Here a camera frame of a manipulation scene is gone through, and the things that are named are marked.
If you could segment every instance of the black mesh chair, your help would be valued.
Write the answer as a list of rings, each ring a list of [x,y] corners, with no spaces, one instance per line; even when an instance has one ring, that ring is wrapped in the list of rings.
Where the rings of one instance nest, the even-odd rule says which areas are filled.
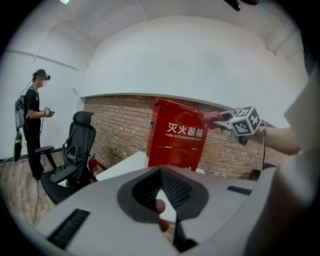
[[[90,125],[93,114],[92,112],[85,111],[79,111],[74,114],[73,122],[69,129],[69,137],[62,147],[63,166],[56,166],[50,153],[54,149],[53,146],[36,149],[36,153],[46,154],[53,167],[53,170],[41,175],[41,183],[44,191],[55,204],[60,203],[90,183],[90,172],[87,168],[87,161],[96,137],[96,129]],[[65,154],[74,145],[78,149],[77,159],[80,160],[76,163],[70,162]],[[68,187],[58,185],[58,183],[64,180],[67,180]]]

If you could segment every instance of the black pants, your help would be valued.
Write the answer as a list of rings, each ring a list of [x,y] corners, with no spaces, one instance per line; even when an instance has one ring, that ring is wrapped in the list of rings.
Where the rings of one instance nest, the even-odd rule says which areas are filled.
[[[40,136],[30,136],[26,133],[24,134],[26,140],[26,148],[28,150],[28,160],[32,176],[36,179],[40,179],[40,175],[44,168],[40,162],[41,155],[36,153],[35,150],[40,148]]]

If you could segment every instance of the white ceiling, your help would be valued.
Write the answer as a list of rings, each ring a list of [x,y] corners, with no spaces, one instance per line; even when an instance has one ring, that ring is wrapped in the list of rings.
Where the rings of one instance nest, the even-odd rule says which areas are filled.
[[[257,6],[240,2],[233,10],[223,0],[48,0],[44,8],[94,45],[141,22],[168,16],[198,16],[225,21],[256,34],[268,50],[298,65],[303,58],[300,32],[271,1]]]

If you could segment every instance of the fire extinguisher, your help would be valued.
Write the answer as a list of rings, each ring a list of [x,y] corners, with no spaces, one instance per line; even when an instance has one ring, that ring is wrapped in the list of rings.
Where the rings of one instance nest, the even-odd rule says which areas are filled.
[[[90,171],[91,179],[93,182],[97,182],[96,176],[98,174],[97,160],[95,159],[95,153],[90,157],[88,161],[88,169]]]

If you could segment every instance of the sleeve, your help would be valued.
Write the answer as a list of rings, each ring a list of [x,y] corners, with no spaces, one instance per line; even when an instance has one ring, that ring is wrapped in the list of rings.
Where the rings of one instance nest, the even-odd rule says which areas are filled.
[[[34,90],[28,90],[24,96],[26,110],[37,111],[37,94]]]

